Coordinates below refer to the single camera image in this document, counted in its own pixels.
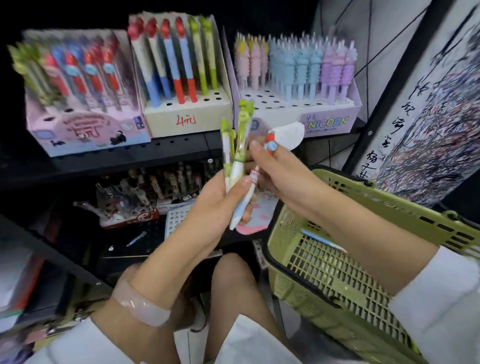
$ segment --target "white sleeve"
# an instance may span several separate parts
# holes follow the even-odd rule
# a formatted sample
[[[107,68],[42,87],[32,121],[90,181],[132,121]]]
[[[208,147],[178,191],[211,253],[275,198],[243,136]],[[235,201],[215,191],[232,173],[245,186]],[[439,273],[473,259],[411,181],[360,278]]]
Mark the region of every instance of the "white sleeve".
[[[92,320],[62,334],[25,364],[134,364]]]
[[[390,310],[430,364],[480,364],[480,264],[440,247]]]

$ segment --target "hand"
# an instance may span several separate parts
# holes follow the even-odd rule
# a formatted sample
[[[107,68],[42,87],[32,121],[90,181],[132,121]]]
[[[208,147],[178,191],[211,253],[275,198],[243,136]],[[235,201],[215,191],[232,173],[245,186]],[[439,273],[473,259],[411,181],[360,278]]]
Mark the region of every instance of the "hand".
[[[185,220],[180,224],[180,230],[189,230],[195,240],[201,240],[206,245],[217,245],[230,223],[233,211],[247,194],[252,179],[244,176],[230,188],[225,189],[224,172],[221,170],[203,187],[197,201],[190,209]],[[243,213],[240,225],[250,221],[252,205],[248,204]]]
[[[310,221],[318,221],[323,193],[330,188],[316,177],[290,151],[278,145],[273,156],[268,155],[257,139],[249,145],[250,153],[261,174],[258,184],[275,193],[288,207]]]

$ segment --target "fingernail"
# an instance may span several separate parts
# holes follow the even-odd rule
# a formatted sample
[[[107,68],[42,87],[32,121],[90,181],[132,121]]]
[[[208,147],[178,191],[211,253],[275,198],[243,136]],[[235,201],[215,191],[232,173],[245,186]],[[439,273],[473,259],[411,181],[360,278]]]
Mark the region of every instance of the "fingernail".
[[[252,184],[252,178],[250,176],[244,177],[243,180],[241,181],[241,184],[243,186],[250,186]]]
[[[258,152],[260,149],[262,149],[262,146],[260,145],[260,143],[257,142],[255,139],[253,139],[250,142],[250,150],[253,152]]]

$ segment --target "right hand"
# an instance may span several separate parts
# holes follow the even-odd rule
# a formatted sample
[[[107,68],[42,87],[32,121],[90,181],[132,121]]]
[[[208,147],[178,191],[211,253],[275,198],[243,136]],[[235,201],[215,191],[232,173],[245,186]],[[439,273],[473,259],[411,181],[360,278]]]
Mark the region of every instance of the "right hand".
[[[259,186],[275,193],[293,211],[318,221],[322,196],[331,189],[316,177],[297,157],[278,145],[273,156],[253,139],[249,150],[262,169]]]

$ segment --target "cardboard box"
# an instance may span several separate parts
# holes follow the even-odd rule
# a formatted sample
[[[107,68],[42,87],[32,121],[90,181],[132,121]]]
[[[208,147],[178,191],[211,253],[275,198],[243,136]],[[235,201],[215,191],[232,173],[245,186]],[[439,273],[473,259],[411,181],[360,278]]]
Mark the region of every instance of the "cardboard box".
[[[38,31],[39,34],[85,35],[90,38],[102,33],[107,35],[109,32],[93,29]],[[106,107],[107,112],[103,112],[100,107],[87,111],[80,103],[69,104],[62,110],[54,107],[46,110],[35,94],[25,88],[27,129],[50,157],[150,142],[150,132],[139,107],[139,94],[133,80],[132,51],[127,32],[114,32],[125,63],[130,68],[124,74],[128,84],[125,87],[127,94],[120,101],[121,110],[111,105]]]
[[[227,49],[227,37],[225,30],[222,31],[223,47]],[[241,99],[255,102],[253,114],[252,135],[266,135],[267,132],[277,126],[283,126],[295,121],[305,125],[305,138],[349,133],[361,108],[361,100],[358,94],[355,80],[348,88],[347,101],[344,104],[336,103],[327,105],[325,99],[317,95],[315,100],[305,97],[299,101],[292,97],[292,101],[286,101],[275,91],[275,87],[267,85],[259,91],[251,88],[239,90],[235,70],[229,52],[225,52],[228,79],[234,108],[234,127],[238,129],[238,103]]]
[[[160,13],[152,14],[148,12],[143,12],[139,15],[145,23],[151,17],[155,17],[158,24],[162,24],[163,19],[170,20],[170,27],[172,29],[172,39],[174,46],[178,45],[178,39],[176,35],[175,18],[180,16],[183,20],[185,30],[187,33],[187,39],[189,39],[189,46],[192,47],[191,37],[190,37],[190,28],[187,22],[188,15],[185,13]],[[142,108],[143,114],[145,116],[146,122],[149,126],[149,129],[152,133],[153,138],[160,138],[164,136],[172,135],[182,135],[182,134],[191,134],[191,133],[200,133],[207,132],[211,130],[220,130],[220,121],[222,119],[230,120],[233,123],[233,107],[232,107],[232,96],[230,93],[230,85],[228,83],[227,70],[225,68],[224,57],[222,54],[222,47],[220,44],[220,38],[218,35],[218,29],[215,24],[215,19],[211,15],[209,20],[213,23],[213,37],[215,44],[215,58],[216,58],[216,73],[218,78],[218,90],[213,90],[210,83],[209,67],[207,62],[205,62],[206,68],[206,78],[208,83],[208,95],[204,95],[199,87],[198,78],[195,78],[197,83],[197,99],[198,101],[193,103],[188,96],[188,91],[186,87],[185,73],[182,70],[183,62],[178,47],[175,47],[178,52],[177,54],[177,63],[180,68],[180,73],[182,75],[182,81],[184,83],[184,94],[185,94],[185,103],[183,105],[178,103],[177,97],[173,96],[172,99],[165,99],[162,95],[162,104],[158,108],[151,106],[148,100],[148,93],[143,87],[143,80],[140,77],[137,79],[138,86],[141,90],[141,99],[142,99]],[[193,48],[190,49],[190,56],[193,57],[194,51]],[[196,72],[196,61],[192,61],[193,73]],[[173,85],[171,85],[171,90],[174,94]]]

